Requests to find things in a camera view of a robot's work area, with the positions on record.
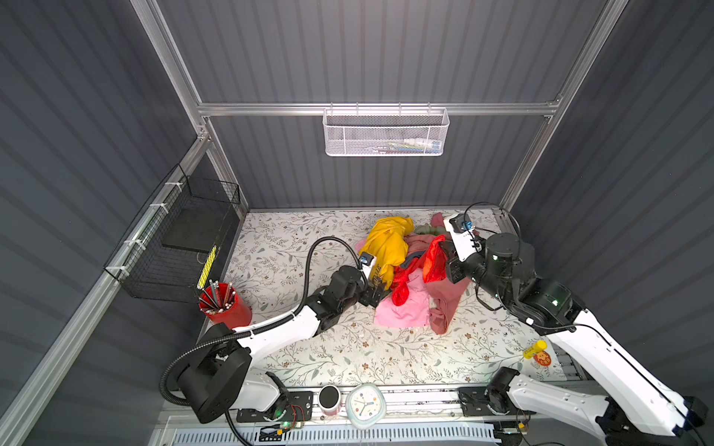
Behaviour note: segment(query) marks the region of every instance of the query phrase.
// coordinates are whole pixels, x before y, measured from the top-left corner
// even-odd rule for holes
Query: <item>black cable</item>
[[[596,328],[591,327],[591,326],[589,326],[589,325],[587,325],[587,324],[577,324],[577,323],[574,323],[574,324],[570,324],[570,325],[561,325],[560,327],[555,327],[555,328],[554,328],[554,327],[543,327],[542,325],[536,325],[536,324],[529,324],[529,325],[532,326],[532,327],[542,328],[542,329],[545,329],[545,330],[555,330],[556,328],[576,328],[576,329],[577,329],[577,327],[587,327],[587,328],[590,328],[590,329],[591,329],[592,331],[594,331],[595,333],[597,333],[598,336],[600,336],[600,337],[605,341],[605,343],[606,343],[609,347],[612,347],[612,346],[613,346],[613,345],[605,338],[605,336],[603,336],[602,333],[600,333]],[[639,371],[639,369],[637,369],[637,367],[635,367],[634,364],[632,364],[632,363],[630,362],[630,360],[627,359],[627,357],[624,356],[617,348],[613,348],[613,351],[614,351],[615,353],[617,353],[617,354],[620,356],[620,358],[624,359],[624,361],[625,361],[630,367],[632,367],[632,369],[633,369],[634,371],[636,371],[637,374],[642,377],[642,379],[644,379],[649,385],[651,385],[652,388],[653,388],[654,390],[656,390],[657,393],[659,393],[662,398],[664,398],[665,400],[667,400],[667,402],[669,402],[669,403],[672,405],[672,407],[675,408],[675,410],[677,411],[677,413],[678,413],[679,415],[682,415],[682,418],[684,418],[684,423],[689,423],[689,425],[692,427],[692,430],[694,431],[694,433],[697,435],[697,437],[699,437],[699,441],[701,442],[702,446],[707,446],[707,442],[704,441],[704,437],[702,437],[702,435],[699,433],[699,431],[697,430],[697,427],[694,425],[694,423],[692,423],[692,422],[689,420],[689,418],[687,418],[687,415],[684,415],[684,414],[682,413],[682,411],[679,410],[679,407],[677,407],[677,405],[676,405],[672,400],[670,400],[670,399],[667,397],[667,395],[665,395],[664,392],[662,392],[662,391],[659,389],[659,387],[657,387],[656,385],[654,385],[654,383],[653,383],[652,381],[650,381],[641,371]]]
[[[228,427],[231,428],[233,435],[236,436],[238,441],[241,442],[243,446],[253,446],[248,442],[248,440],[243,438],[243,435],[241,435],[240,432],[238,432],[238,429],[236,429],[236,425],[233,423],[233,418],[231,418],[231,414],[228,413],[228,410],[226,411],[226,421],[228,422]]]
[[[545,443],[536,443],[536,444],[532,445],[528,442],[528,440],[526,440],[526,437],[525,437],[525,435],[523,435],[523,433],[521,433],[521,438],[523,438],[523,441],[526,442],[526,444],[528,446],[545,446],[545,445],[565,446],[563,443],[559,443],[557,441],[547,441]]]
[[[498,231],[486,229],[486,228],[479,228],[478,226],[473,226],[472,229],[484,230],[487,233],[498,234]]]
[[[164,370],[163,373],[161,373],[161,378],[159,379],[159,393],[161,393],[161,396],[164,397],[164,399],[172,404],[179,405],[179,406],[190,406],[191,403],[188,402],[186,398],[181,398],[177,397],[171,391],[169,391],[169,388],[167,387],[167,382],[169,381],[169,375],[171,374],[171,371],[173,370],[176,365],[181,362],[186,356],[189,356],[191,353],[196,352],[197,350],[200,350],[205,347],[209,347],[211,345],[216,345],[216,344],[223,344],[227,343],[232,340],[238,340],[238,339],[243,339],[251,336],[251,333],[254,335],[259,335],[261,333],[264,333],[266,331],[272,330],[276,327],[279,327],[283,325],[284,323],[287,323],[295,318],[295,316],[300,313],[300,311],[303,309],[305,306],[305,302],[307,301],[308,298],[308,286],[310,285],[310,261],[313,256],[313,252],[317,245],[320,243],[327,241],[327,240],[334,240],[338,243],[341,243],[347,248],[347,251],[352,255],[352,259],[355,261],[355,264],[357,265],[357,269],[360,271],[362,275],[362,280],[364,280],[365,285],[367,284],[367,278],[364,275],[364,272],[362,271],[362,265],[360,264],[359,257],[357,254],[354,252],[352,247],[344,240],[341,238],[333,237],[332,235],[328,235],[326,237],[321,237],[317,240],[315,240],[315,243],[312,244],[310,247],[310,251],[308,251],[308,258],[307,261],[305,262],[305,285],[303,286],[303,298],[300,300],[300,303],[296,307],[294,311],[292,311],[290,314],[288,314],[286,317],[277,320],[271,324],[264,325],[262,327],[258,327],[255,330],[247,330],[247,331],[242,331],[239,333],[233,333],[230,335],[225,335],[220,338],[216,339],[211,339],[207,340],[206,342],[200,343],[198,345],[195,345],[193,348],[190,350],[187,350],[186,352],[183,352],[180,356],[178,356],[175,360],[169,364],[169,366]]]
[[[518,258],[519,258],[520,255],[521,255],[521,240],[523,239],[523,237],[521,236],[521,225],[518,223],[518,220],[516,220],[516,217],[514,217],[513,214],[512,214],[509,210],[505,209],[504,207],[502,207],[502,206],[500,206],[500,205],[497,205],[497,204],[495,204],[495,203],[489,203],[488,201],[477,201],[477,202],[475,202],[475,203],[470,204],[470,205],[466,208],[466,210],[463,212],[464,216],[468,216],[468,211],[469,211],[469,209],[471,209],[471,208],[474,207],[474,206],[479,206],[479,205],[495,206],[496,208],[498,208],[498,209],[500,209],[502,212],[504,212],[504,213],[513,221],[513,223],[515,223],[515,224],[514,224],[514,228],[515,228],[515,230],[516,230],[516,237],[518,237],[518,242],[517,242],[517,243],[518,243],[518,248],[517,248],[517,251],[516,251],[516,256],[515,256],[515,258],[513,259],[513,261],[514,261],[514,262],[520,262]],[[488,230],[488,229],[485,229],[485,230],[487,230],[488,232],[492,232],[492,233],[496,234],[496,233],[493,232],[492,230]],[[471,232],[469,232],[469,234],[471,235],[471,240],[473,241],[473,243],[474,243],[474,245],[475,245],[475,244],[476,244],[476,240],[475,240],[475,238],[473,237],[473,234],[472,234]]]

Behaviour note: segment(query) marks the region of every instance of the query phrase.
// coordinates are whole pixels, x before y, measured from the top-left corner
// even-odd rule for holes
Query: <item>green cloth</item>
[[[414,232],[419,235],[443,235],[446,234],[446,228],[443,226],[421,225],[414,228]]]

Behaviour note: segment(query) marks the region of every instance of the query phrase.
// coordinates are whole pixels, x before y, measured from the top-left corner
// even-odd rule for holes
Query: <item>yellow garment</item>
[[[385,289],[392,284],[394,267],[401,265],[406,259],[409,247],[404,241],[404,236],[413,230],[414,222],[411,218],[380,218],[359,251],[360,254],[374,255],[376,263],[372,269],[371,277],[376,275],[381,278],[385,284]]]

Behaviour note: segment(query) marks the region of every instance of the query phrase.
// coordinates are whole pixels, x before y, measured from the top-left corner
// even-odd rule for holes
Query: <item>white wire mesh basket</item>
[[[323,113],[329,156],[439,156],[448,130],[445,108],[330,107]]]

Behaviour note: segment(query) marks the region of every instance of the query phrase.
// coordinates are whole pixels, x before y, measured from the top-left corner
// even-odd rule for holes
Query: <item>white clock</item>
[[[347,418],[354,427],[366,429],[387,413],[387,403],[374,384],[362,384],[347,395]]]

